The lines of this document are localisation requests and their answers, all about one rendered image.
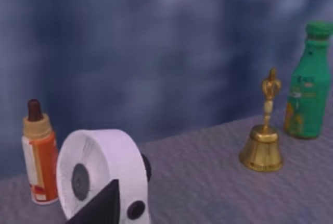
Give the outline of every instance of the tan bottle cap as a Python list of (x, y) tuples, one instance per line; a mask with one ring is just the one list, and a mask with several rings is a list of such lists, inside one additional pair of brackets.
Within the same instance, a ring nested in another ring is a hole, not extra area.
[(31, 140), (46, 138), (52, 132), (47, 114), (43, 114), (38, 100), (28, 101), (28, 115), (23, 119), (23, 135)]

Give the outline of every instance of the gold bell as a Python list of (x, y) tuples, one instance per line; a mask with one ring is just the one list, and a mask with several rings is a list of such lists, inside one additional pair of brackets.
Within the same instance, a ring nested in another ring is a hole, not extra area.
[(240, 162), (258, 172), (277, 171), (283, 165), (280, 154), (278, 133), (269, 126), (273, 111), (273, 99), (281, 89), (281, 82), (272, 68), (268, 78), (262, 82), (262, 91), (266, 97), (264, 103), (264, 124), (252, 128), (245, 147), (239, 154)]

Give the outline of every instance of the orange bottle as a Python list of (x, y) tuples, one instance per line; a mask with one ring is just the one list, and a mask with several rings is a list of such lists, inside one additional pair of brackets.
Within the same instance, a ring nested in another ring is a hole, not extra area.
[(22, 146), (32, 201), (48, 205), (58, 200), (56, 135), (39, 101), (28, 102), (28, 116), (23, 119)]

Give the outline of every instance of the blue wall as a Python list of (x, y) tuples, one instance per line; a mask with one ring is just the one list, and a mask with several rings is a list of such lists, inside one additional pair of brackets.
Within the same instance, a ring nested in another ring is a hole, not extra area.
[(261, 80), (276, 66), (288, 84), (304, 24), (332, 18), (329, 4), (0, 0), (0, 178), (24, 172), (21, 119), (33, 97), (59, 143), (79, 128), (145, 142), (259, 114)]

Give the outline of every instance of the table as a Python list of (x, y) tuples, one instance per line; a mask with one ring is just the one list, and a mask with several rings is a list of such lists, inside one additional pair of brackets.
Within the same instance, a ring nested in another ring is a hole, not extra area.
[[(155, 224), (327, 224), (333, 218), (333, 103), (317, 140), (280, 133), (285, 165), (258, 173), (238, 161), (255, 116), (140, 146), (150, 159)], [(284, 110), (272, 123), (281, 128)], [(59, 203), (31, 202), (25, 175), (0, 181), (1, 224), (60, 224)]]

